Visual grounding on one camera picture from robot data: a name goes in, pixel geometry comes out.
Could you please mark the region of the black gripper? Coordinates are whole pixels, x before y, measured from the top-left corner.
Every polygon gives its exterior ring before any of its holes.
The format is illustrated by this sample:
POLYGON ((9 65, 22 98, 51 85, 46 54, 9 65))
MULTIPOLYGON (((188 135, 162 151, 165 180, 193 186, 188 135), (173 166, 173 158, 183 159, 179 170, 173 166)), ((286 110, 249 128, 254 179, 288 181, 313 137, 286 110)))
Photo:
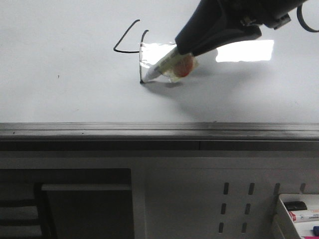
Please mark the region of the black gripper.
POLYGON ((230 43, 255 40, 259 25, 278 29, 290 22, 289 12, 297 10, 305 30, 303 0, 202 0, 176 36, 179 54, 199 56, 230 43))

